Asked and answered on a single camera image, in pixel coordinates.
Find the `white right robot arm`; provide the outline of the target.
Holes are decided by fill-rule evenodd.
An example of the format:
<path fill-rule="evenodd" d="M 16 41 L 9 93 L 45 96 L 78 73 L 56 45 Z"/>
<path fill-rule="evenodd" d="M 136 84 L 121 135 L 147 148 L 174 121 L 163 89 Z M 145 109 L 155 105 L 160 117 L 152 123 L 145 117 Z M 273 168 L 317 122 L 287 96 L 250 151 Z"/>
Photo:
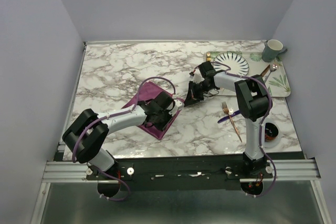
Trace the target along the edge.
<path fill-rule="evenodd" d="M 255 177 L 266 167 L 267 155 L 264 151 L 264 121 L 272 108 L 271 95 L 262 76 L 239 76 L 228 70 L 216 71 L 209 61 L 197 67 L 203 81 L 188 83 L 188 93 L 184 106 L 191 106 L 204 100 L 204 94 L 220 88 L 236 93 L 238 110 L 246 122 L 246 147 L 243 152 L 242 173 Z"/>

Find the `purple satin napkin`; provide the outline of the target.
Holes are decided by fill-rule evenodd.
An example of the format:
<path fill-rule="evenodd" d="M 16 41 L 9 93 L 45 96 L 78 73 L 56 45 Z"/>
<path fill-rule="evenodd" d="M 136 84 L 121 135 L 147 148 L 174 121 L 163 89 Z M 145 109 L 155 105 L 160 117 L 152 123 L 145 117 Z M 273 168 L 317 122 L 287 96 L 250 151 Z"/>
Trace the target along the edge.
<path fill-rule="evenodd" d="M 140 89 L 139 95 L 135 95 L 124 107 L 128 108 L 136 105 L 135 109 L 126 114 L 125 126 L 138 126 L 143 131 L 154 136 L 156 139 L 161 140 L 171 124 L 174 122 L 180 111 L 174 110 L 173 95 L 166 92 L 153 82 L 146 82 Z M 143 106 L 149 106 L 153 109 L 172 109 L 170 114 L 173 116 L 171 122 L 168 124 L 166 130 L 159 131 L 155 127 L 145 128 L 143 123 L 146 119 L 146 114 Z"/>

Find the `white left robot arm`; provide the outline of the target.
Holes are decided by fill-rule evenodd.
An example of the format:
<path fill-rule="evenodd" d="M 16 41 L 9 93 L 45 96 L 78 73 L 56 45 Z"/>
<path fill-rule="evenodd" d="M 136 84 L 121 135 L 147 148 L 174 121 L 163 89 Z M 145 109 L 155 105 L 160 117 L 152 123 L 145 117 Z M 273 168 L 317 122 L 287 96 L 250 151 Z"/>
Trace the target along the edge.
<path fill-rule="evenodd" d="M 98 168 L 104 179 L 116 175 L 116 161 L 102 148 L 106 137 L 116 131 L 139 126 L 149 133 L 164 133 L 184 103 L 165 91 L 154 99 L 139 101 L 129 107 L 100 117 L 92 109 L 84 110 L 65 131 L 63 141 L 72 152 L 72 161 Z"/>

